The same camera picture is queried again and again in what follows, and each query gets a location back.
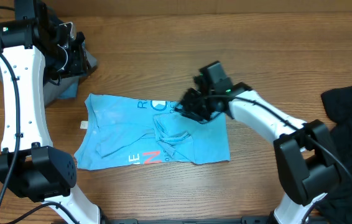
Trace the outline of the light blue printed t-shirt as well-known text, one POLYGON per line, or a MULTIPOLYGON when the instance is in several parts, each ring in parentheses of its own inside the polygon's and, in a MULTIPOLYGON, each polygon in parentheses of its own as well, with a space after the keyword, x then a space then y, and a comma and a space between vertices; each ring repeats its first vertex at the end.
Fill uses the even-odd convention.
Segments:
POLYGON ((200 124, 175 112, 174 101, 113 95, 90 94, 85 105, 87 131, 74 155, 80 169, 231 159, 223 114, 200 124))

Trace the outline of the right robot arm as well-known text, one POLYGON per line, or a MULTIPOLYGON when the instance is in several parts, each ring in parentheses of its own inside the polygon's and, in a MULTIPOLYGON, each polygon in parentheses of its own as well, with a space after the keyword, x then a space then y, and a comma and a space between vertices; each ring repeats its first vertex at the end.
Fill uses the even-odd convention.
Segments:
POLYGON ((193 79, 196 87, 186 91, 177 112, 201 124, 227 114, 272 144, 285 195, 266 222, 311 223, 315 206, 342 181, 343 164, 326 125, 294 118, 249 85, 234 84, 219 61, 199 72, 193 79))

